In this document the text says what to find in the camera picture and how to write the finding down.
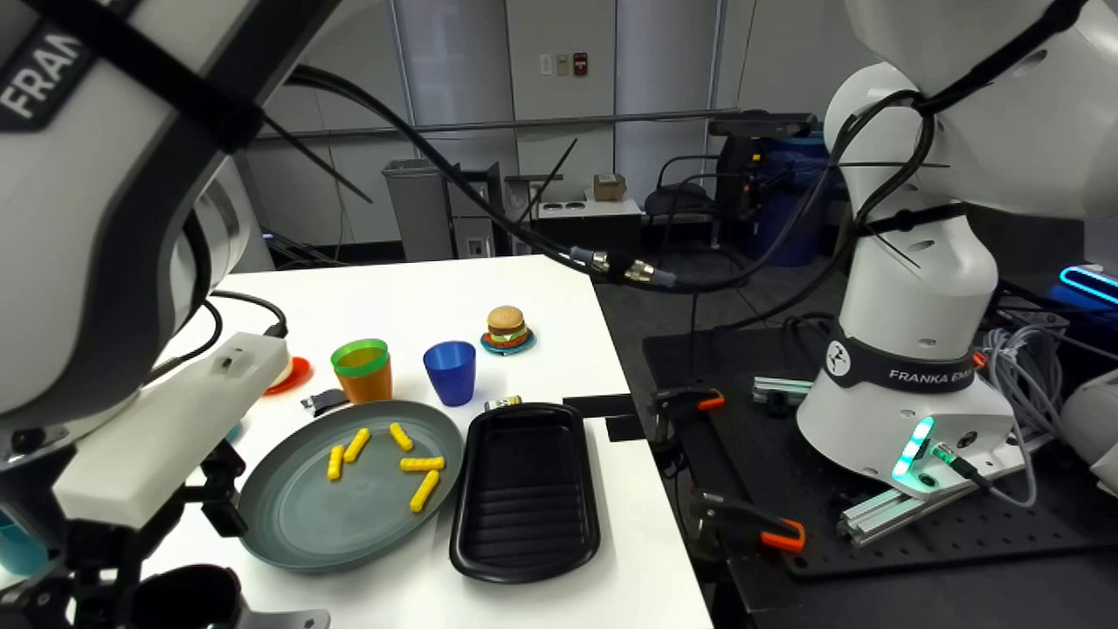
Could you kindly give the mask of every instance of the white table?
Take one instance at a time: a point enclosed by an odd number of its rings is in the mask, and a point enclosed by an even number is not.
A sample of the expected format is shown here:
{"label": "white table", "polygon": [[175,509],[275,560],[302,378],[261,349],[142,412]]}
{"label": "white table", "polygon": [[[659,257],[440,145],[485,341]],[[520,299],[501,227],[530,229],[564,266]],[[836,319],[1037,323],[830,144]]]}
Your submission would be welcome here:
{"label": "white table", "polygon": [[[379,270],[230,274],[227,288],[268,297],[291,313],[291,349],[318,373],[302,393],[336,389],[327,354],[359,336],[393,347],[395,393],[436,404],[424,373],[424,349],[440,339],[479,339],[495,304],[523,307],[538,347],[513,359],[479,354],[479,393],[447,408],[459,425],[481,412],[485,399],[523,393],[558,403],[565,393],[628,390],[593,287],[549,257],[411,260]],[[268,313],[224,304],[227,328],[266,328]],[[207,323],[171,347],[193,347]],[[238,450],[266,459],[310,415],[302,393],[260,403]],[[701,629],[708,611],[669,506],[657,463],[644,439],[613,443],[602,422],[588,422],[592,463],[602,506],[602,553],[593,563],[546,583],[495,588],[466,580],[447,560],[450,506],[397,553],[339,577],[294,577],[252,560],[241,542],[218,539],[198,509],[168,533],[148,573],[186,563],[238,569],[246,598],[260,611],[327,609],[336,629]]]}
{"label": "white table", "polygon": [[622,203],[598,203],[593,196],[588,199],[588,205],[538,205],[533,210],[533,219],[593,219],[593,217],[632,217],[632,219],[644,219],[644,210],[637,205],[637,199],[622,199]]}

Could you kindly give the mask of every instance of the gray plate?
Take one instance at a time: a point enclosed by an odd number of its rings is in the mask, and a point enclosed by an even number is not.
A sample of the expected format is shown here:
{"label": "gray plate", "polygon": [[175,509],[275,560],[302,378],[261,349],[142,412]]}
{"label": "gray plate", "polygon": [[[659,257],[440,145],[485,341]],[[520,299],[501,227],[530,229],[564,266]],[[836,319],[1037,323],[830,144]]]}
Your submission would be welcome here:
{"label": "gray plate", "polygon": [[[419,516],[410,500],[424,476],[397,472],[402,450],[388,438],[388,422],[411,432],[410,459],[447,459],[445,481]],[[341,481],[327,481],[327,446],[348,443],[359,425],[374,429],[374,439],[358,463],[346,463]],[[429,404],[379,403],[323,415],[268,450],[246,481],[246,549],[291,573],[336,573],[388,556],[453,493],[460,453],[459,425]]]}

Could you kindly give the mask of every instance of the green light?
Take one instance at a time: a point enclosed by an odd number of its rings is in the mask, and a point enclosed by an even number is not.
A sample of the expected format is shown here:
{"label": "green light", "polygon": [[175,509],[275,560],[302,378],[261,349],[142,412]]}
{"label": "green light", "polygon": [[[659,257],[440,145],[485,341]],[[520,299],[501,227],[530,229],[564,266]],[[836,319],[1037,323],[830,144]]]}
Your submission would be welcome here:
{"label": "green light", "polygon": [[896,479],[905,479],[912,472],[912,463],[917,463],[918,450],[925,446],[925,439],[933,438],[933,429],[936,429],[933,415],[917,422],[900,459],[896,460]]}
{"label": "green light", "polygon": [[936,419],[925,415],[925,419],[917,422],[912,438],[925,439],[933,432],[933,425],[936,425]]}

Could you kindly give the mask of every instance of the orange handle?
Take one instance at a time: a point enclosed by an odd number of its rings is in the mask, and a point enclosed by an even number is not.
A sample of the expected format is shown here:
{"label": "orange handle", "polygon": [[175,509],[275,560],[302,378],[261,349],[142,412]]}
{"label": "orange handle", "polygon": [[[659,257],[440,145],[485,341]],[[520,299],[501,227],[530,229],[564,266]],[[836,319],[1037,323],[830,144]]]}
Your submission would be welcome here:
{"label": "orange handle", "polygon": [[726,399],[724,393],[718,393],[718,399],[699,399],[699,404],[697,404],[701,415],[708,415],[708,412],[720,412],[720,408],[726,408]]}
{"label": "orange handle", "polygon": [[791,527],[796,527],[796,539],[791,533],[776,533],[776,532],[763,532],[763,545],[776,549],[779,556],[804,556],[808,553],[808,527],[800,519],[786,519]]}

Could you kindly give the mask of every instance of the metal bracket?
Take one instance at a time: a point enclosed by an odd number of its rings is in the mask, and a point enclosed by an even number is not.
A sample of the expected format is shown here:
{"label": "metal bracket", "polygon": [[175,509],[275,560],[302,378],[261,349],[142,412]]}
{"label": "metal bracket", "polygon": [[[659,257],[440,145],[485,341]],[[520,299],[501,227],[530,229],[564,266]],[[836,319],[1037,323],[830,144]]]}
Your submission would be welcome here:
{"label": "metal bracket", "polygon": [[[988,481],[1025,472],[1025,459],[1000,459],[996,468],[985,472]],[[839,516],[839,532],[850,533],[855,549],[872,545],[878,539],[908,527],[912,519],[921,519],[955,500],[975,493],[978,485],[969,479],[945,481],[945,493],[929,497],[908,497],[898,490],[883,490]]]}

